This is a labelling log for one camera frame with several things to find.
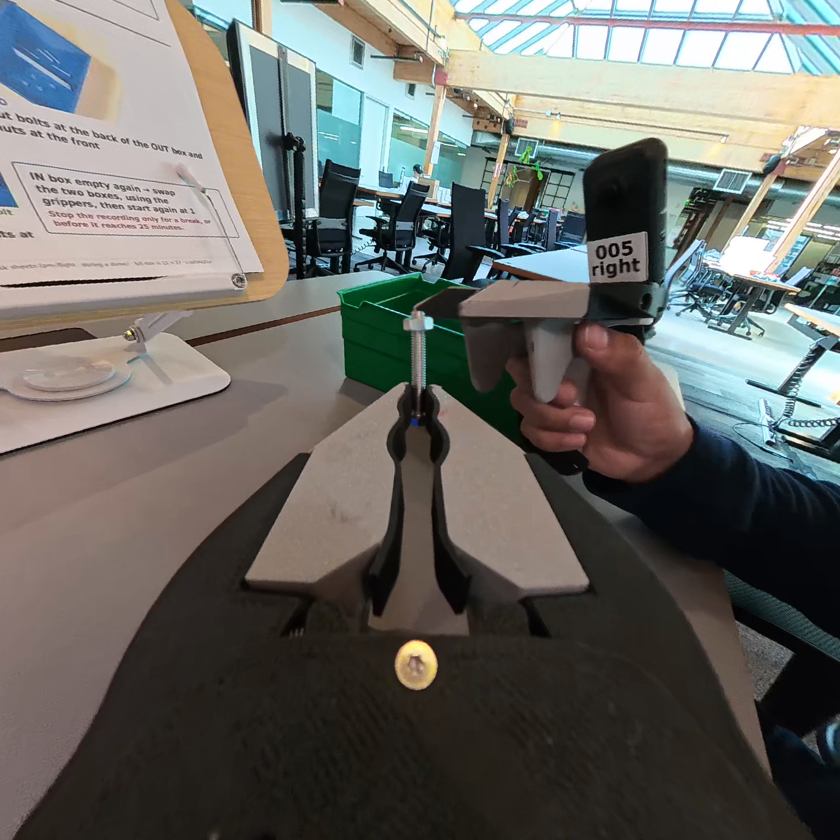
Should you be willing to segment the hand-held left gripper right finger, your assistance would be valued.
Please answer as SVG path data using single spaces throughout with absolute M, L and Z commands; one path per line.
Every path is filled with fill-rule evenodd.
M 590 580 L 524 451 L 437 385 L 424 394 L 437 585 L 455 614 Z

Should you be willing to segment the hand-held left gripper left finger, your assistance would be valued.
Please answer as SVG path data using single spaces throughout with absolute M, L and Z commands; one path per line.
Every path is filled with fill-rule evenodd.
M 411 389 L 399 384 L 308 454 L 245 581 L 382 616 L 401 567 Z

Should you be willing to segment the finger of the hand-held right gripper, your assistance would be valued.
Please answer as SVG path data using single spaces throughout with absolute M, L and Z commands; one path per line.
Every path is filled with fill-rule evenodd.
M 412 315 L 459 321 L 465 340 L 469 377 L 475 390 L 491 392 L 520 352 L 517 338 L 522 319 L 509 301 L 497 301 L 491 289 L 445 289 L 417 303 Z
M 589 307 L 589 286 L 579 282 L 495 282 L 484 289 L 497 301 L 509 301 L 521 316 L 517 338 L 528 364 L 534 398 L 549 403 L 556 396 L 574 357 L 575 326 Z

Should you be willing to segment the silver hex bolt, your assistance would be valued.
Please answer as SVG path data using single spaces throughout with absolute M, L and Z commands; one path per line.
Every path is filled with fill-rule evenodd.
M 434 329 L 434 320 L 415 308 L 405 318 L 403 328 L 411 338 L 411 413 L 426 418 L 427 334 Z

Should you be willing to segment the green plastic bin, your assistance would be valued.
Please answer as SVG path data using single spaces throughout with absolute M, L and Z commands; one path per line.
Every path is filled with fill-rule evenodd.
M 409 382 L 411 340 L 403 321 L 417 303 L 458 286 L 456 281 L 427 280 L 422 274 L 414 273 L 388 276 L 341 290 L 345 376 L 381 392 Z M 457 320 L 434 316 L 434 329 L 427 334 L 426 351 L 428 383 L 440 385 L 514 444 L 521 444 L 521 416 L 510 402 L 512 378 L 504 373 L 489 393 L 474 388 L 466 343 Z

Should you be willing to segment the person's right forearm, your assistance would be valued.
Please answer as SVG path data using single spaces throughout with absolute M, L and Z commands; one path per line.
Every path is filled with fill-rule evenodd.
M 692 430 L 687 453 L 662 476 L 630 484 L 589 469 L 586 489 L 838 637 L 838 485 L 764 464 L 703 426 Z

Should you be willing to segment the person's right hand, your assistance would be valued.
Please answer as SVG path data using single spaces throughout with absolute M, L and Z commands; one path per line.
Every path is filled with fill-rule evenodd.
M 590 469 L 609 479 L 642 484 L 660 477 L 694 437 L 665 375 L 630 334 L 588 323 L 574 338 L 591 371 L 585 395 L 565 378 L 555 397 L 541 403 L 526 360 L 507 363 L 522 435 L 545 453 L 581 453 Z

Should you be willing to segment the wood edged office desk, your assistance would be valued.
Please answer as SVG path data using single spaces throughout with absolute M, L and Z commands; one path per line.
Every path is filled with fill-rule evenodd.
M 519 280 L 590 281 L 585 245 L 498 259 L 493 261 L 491 268 Z

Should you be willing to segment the hanging green plant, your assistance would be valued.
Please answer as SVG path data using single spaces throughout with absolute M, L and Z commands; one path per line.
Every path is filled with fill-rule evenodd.
M 512 189 L 520 182 L 531 183 L 536 180 L 541 183 L 544 177 L 539 157 L 539 142 L 527 141 L 521 152 L 517 152 L 514 162 L 507 163 L 503 178 L 503 185 Z

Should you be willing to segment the group of black office chairs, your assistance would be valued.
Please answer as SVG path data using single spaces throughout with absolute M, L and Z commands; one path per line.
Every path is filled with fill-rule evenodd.
M 449 252 L 448 262 L 444 267 L 444 278 L 458 282 L 459 286 L 450 287 L 449 289 L 483 289 L 495 282 L 567 282 L 551 280 L 497 279 L 494 281 L 488 280 L 484 286 L 479 287 L 476 285 L 476 273 L 478 266 L 485 256 L 495 256 L 501 259 L 505 258 L 501 252 L 494 251 L 484 246 L 486 232 L 485 210 L 483 207 L 484 195 L 485 194 L 481 190 L 463 187 L 459 184 L 453 186 L 450 216 L 448 220 Z M 665 275 L 665 278 L 669 280 L 665 310 L 669 299 L 672 276 L 672 274 L 668 273 Z

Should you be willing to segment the grey mesh office chair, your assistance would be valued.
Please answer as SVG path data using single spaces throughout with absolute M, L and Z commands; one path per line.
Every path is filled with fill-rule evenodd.
M 789 649 L 801 654 L 811 650 L 839 662 L 839 640 L 825 633 L 800 611 L 778 598 L 756 589 L 727 571 L 723 572 L 736 620 Z

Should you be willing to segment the grey panel on black stand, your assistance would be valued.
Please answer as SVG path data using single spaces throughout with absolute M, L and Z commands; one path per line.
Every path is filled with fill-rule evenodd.
M 276 227 L 307 272 L 308 234 L 319 208 L 317 68 L 309 58 L 234 20 L 227 54 Z

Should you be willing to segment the printed instruction sheet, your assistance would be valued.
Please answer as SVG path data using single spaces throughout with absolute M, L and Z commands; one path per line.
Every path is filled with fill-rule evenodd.
M 166 2 L 1 2 L 2 286 L 261 271 Z

